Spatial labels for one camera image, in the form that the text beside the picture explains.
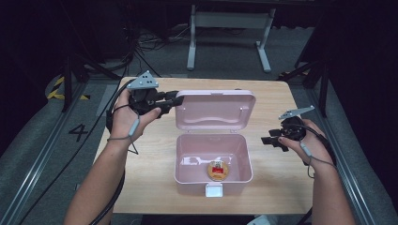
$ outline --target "plastic container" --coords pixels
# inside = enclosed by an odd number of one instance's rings
[[[180,91],[176,126],[185,130],[176,140],[175,179],[180,194],[221,197],[238,195],[253,178],[246,139],[237,133],[247,126],[255,103],[248,90]],[[210,178],[209,163],[223,161],[228,174]]]

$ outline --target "person's left hand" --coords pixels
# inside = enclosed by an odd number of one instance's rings
[[[117,103],[115,104],[115,111],[113,117],[113,125],[111,132],[112,138],[124,138],[128,136],[128,133],[131,129],[132,124],[135,120],[138,119],[137,113],[135,113],[129,105],[129,90],[125,89],[119,96]],[[141,135],[143,135],[144,129],[148,124],[158,118],[161,113],[160,108],[155,108],[150,112],[147,112],[144,115],[140,116],[140,124],[138,128],[135,130],[133,136],[131,138],[127,138],[125,140],[120,140],[123,146],[129,148],[131,142],[137,140]]]

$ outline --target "hand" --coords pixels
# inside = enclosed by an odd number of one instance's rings
[[[129,90],[125,89],[119,96],[119,99],[114,107],[114,117],[111,132],[112,138],[124,138],[128,136],[132,124],[138,119],[138,115],[134,112],[129,105]],[[129,148],[131,142],[136,141],[141,135],[143,135],[144,129],[148,124],[158,118],[161,113],[160,108],[155,108],[152,111],[140,116],[140,125],[135,130],[131,138],[125,140],[117,140],[126,148]]]
[[[325,137],[324,132],[322,132],[322,130],[313,121],[306,119],[303,119],[302,121],[305,126],[314,129],[317,133]],[[285,137],[281,137],[279,139],[279,142],[284,146],[293,149],[304,162],[308,164],[310,163],[310,158],[304,153],[304,150],[301,149],[299,142],[290,140]],[[302,140],[302,142],[308,147],[314,158],[333,164],[333,161],[328,151],[326,150],[325,146],[323,145],[323,143],[321,143],[318,140],[318,138],[312,132],[307,130],[306,135]],[[321,165],[327,165],[327,164],[316,159],[311,160],[311,166],[313,166],[315,170],[320,168]]]

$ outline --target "table surface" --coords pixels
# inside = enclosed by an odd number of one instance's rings
[[[130,78],[123,79],[122,84]],[[259,215],[305,214],[312,207],[313,180],[292,150],[263,145],[261,137],[280,128],[278,116],[296,109],[285,82],[156,78],[158,91],[198,89],[247,89],[256,103],[248,126],[239,133],[247,141],[253,167],[253,180],[240,195],[207,198],[177,193],[174,178],[176,139],[184,131],[176,128],[175,111],[151,123],[135,142],[139,155],[128,154],[126,181],[115,213]],[[104,129],[100,151],[109,132]]]

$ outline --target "wrist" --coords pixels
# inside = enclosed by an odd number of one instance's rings
[[[108,139],[108,142],[106,144],[107,147],[113,148],[114,151],[128,151],[129,146],[131,144],[130,137],[126,139],[113,139],[112,137]]]
[[[315,173],[321,176],[329,176],[338,173],[337,168],[333,164],[318,161],[316,163],[312,163],[312,166]]]

